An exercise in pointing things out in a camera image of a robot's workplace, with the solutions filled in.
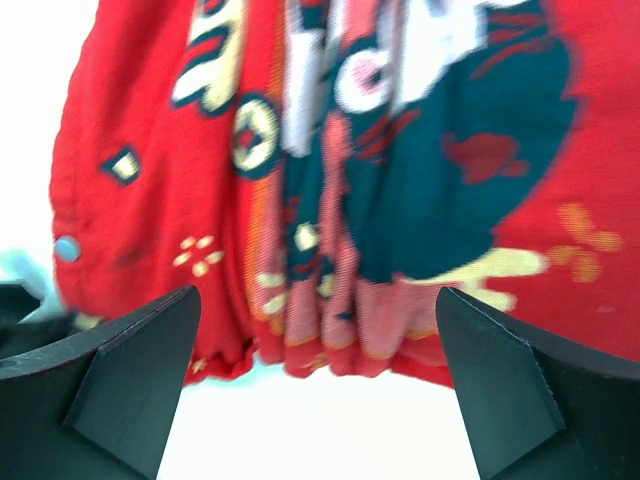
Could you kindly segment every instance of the snap button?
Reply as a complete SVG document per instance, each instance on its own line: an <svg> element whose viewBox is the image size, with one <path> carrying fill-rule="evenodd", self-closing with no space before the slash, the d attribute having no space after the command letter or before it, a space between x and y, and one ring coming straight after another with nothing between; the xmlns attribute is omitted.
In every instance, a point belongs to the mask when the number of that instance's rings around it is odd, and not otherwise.
<svg viewBox="0 0 640 480"><path fill-rule="evenodd" d="M75 262L80 258L80 245L76 241L75 238L65 236L60 237L54 247L53 251L55 254L65 262Z"/></svg>

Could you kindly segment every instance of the white surface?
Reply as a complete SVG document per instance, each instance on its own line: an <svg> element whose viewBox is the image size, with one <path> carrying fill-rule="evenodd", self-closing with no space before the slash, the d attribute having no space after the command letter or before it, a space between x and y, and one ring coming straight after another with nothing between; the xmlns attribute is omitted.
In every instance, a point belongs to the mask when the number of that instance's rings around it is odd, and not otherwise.
<svg viewBox="0 0 640 480"><path fill-rule="evenodd" d="M50 267L47 184L69 75L96 0L2 2L0 253ZM0 272L0 281L7 280ZM452 391L383 375L301 381L257 367L184 391L161 480L475 480Z"/></svg>

